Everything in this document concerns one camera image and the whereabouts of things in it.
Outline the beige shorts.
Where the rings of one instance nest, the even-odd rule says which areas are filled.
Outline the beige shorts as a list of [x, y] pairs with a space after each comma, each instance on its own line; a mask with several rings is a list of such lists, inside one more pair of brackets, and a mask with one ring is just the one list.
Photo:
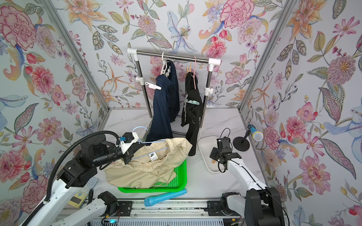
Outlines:
[[182, 137], [165, 139], [165, 141], [152, 144], [156, 150], [168, 147], [156, 153], [159, 157], [157, 160], [151, 161], [148, 148], [142, 147], [129, 164], [118, 160], [106, 167], [105, 175], [108, 183], [125, 188], [151, 188], [157, 182], [170, 183], [176, 177], [174, 169], [187, 159], [192, 145]]

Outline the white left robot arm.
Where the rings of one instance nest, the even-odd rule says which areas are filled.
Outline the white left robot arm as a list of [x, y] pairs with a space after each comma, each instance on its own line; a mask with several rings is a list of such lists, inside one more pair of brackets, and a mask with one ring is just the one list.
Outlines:
[[117, 160], [129, 164], [143, 146], [136, 132], [127, 132], [120, 137], [112, 131], [98, 131], [75, 141], [56, 162], [45, 197], [22, 225], [50, 225], [98, 170], [105, 169]]

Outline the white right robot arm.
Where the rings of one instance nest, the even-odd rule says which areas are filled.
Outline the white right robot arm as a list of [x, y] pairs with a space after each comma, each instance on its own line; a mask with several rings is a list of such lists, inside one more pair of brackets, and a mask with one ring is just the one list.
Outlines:
[[243, 187], [244, 193], [223, 193], [217, 202], [209, 201], [209, 214], [241, 217], [245, 226], [284, 226], [290, 220], [281, 204], [279, 192], [267, 187], [247, 168], [238, 153], [232, 151], [231, 141], [227, 137], [218, 138], [217, 147], [211, 151], [210, 158], [224, 167], [223, 172], [231, 173]]

